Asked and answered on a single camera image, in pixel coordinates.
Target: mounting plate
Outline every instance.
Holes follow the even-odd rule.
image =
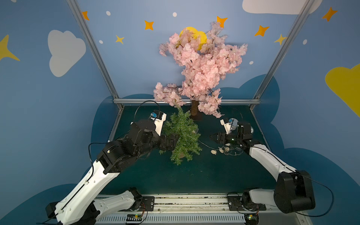
[[[155,201],[154,196],[143,196],[142,203],[144,203],[145,208],[148,212],[154,211],[154,201]]]
[[[241,197],[240,196],[228,196],[228,205],[230,211],[246,211],[241,204]],[[264,204],[258,204],[259,211],[266,211],[266,206]]]

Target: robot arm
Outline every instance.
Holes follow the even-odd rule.
[[[224,125],[226,133],[216,133],[210,136],[219,144],[232,143],[239,145],[244,152],[256,159],[276,180],[274,190],[247,189],[242,196],[242,204],[249,210],[256,210],[261,204],[277,206],[283,213],[290,213],[315,208],[314,191],[309,179],[310,174],[306,171],[296,170],[286,164],[267,147],[252,138],[249,123],[238,126],[235,135],[228,132],[227,123]]]
[[[110,198],[95,197],[112,179],[152,149],[174,150],[179,135],[161,135],[165,119],[165,113],[154,111],[148,120],[131,123],[130,132],[124,138],[107,143],[78,185],[63,200],[46,207],[48,218],[56,218],[59,225],[91,225],[116,211],[138,209],[142,196],[135,188]]]

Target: artificial cherry blossom tree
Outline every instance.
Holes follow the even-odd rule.
[[[225,45],[227,35],[219,37],[222,31],[220,23],[211,24],[212,29],[206,34],[207,41],[202,45],[200,35],[196,37],[186,28],[181,36],[175,33],[169,38],[170,42],[160,45],[161,55],[166,56],[165,52],[168,51],[179,66],[185,66],[181,73],[185,76],[185,81],[181,86],[168,84],[163,87],[161,83],[157,83],[154,98],[171,106],[180,107],[185,104],[181,98],[184,95],[193,101],[191,110],[193,116],[198,109],[207,115],[220,118],[220,89],[213,90],[213,88],[219,84],[220,79],[225,79],[227,73],[235,73],[239,70],[236,67],[242,62],[241,56],[245,55],[247,44],[241,47]]]

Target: small green pine tree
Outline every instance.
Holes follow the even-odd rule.
[[[179,112],[173,113],[170,116],[171,121],[166,121],[163,127],[163,133],[170,135],[171,133],[179,134],[179,140],[176,143],[175,150],[173,151],[170,159],[176,165],[180,165],[182,160],[180,155],[190,161],[193,159],[192,153],[197,155],[202,150],[198,145],[200,134],[198,133],[198,125],[190,118],[190,111],[184,113],[181,107],[177,108]]]

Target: dark green table surface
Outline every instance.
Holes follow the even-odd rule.
[[[116,131],[118,137],[130,128],[137,106],[125,106],[124,112]],[[156,106],[141,106],[137,112],[136,120],[148,118]],[[161,111],[170,115],[177,109],[168,105],[161,106]],[[236,118],[250,122],[254,128],[254,139],[264,143],[261,132],[256,125],[254,117],[248,106],[237,105],[221,106],[222,118]],[[209,135],[216,132],[225,132],[220,120],[214,116],[203,115],[202,121],[196,121],[201,134],[199,140],[213,148],[217,144],[210,140]],[[200,155],[194,155],[193,160],[187,162],[185,158],[177,166],[170,161],[170,152],[163,155],[157,149],[151,155],[138,160],[123,173],[112,180],[101,194],[120,194],[129,187],[136,187],[142,194],[164,193],[227,193],[242,192],[246,188],[273,189],[275,180],[260,163],[243,153],[240,156],[226,156],[218,151],[217,155],[210,153],[211,149],[200,144]]]

